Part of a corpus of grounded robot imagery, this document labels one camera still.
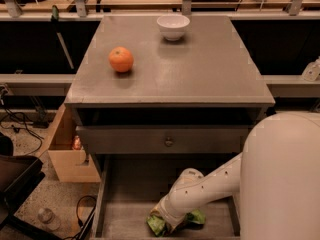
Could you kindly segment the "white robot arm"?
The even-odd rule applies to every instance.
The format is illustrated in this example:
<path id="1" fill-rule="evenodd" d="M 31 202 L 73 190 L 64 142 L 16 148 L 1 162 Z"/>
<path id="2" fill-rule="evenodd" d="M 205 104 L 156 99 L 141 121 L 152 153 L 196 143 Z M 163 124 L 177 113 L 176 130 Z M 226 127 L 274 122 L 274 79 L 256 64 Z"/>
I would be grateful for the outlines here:
<path id="1" fill-rule="evenodd" d="M 184 170 L 151 213 L 173 230 L 187 213 L 235 192 L 241 240 L 320 240 L 320 114 L 265 118 L 242 153 L 206 176 Z"/>

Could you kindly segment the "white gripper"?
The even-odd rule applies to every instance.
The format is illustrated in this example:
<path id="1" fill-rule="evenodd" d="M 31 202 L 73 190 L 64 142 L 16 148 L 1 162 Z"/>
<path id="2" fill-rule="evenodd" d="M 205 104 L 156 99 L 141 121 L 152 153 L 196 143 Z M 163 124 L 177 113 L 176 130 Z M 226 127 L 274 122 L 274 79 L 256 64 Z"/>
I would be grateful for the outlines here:
<path id="1" fill-rule="evenodd" d="M 186 214 L 173 208 L 168 197 L 163 197 L 159 203 L 151 209 L 151 215 L 162 218 L 169 232 L 173 232 L 185 219 Z"/>

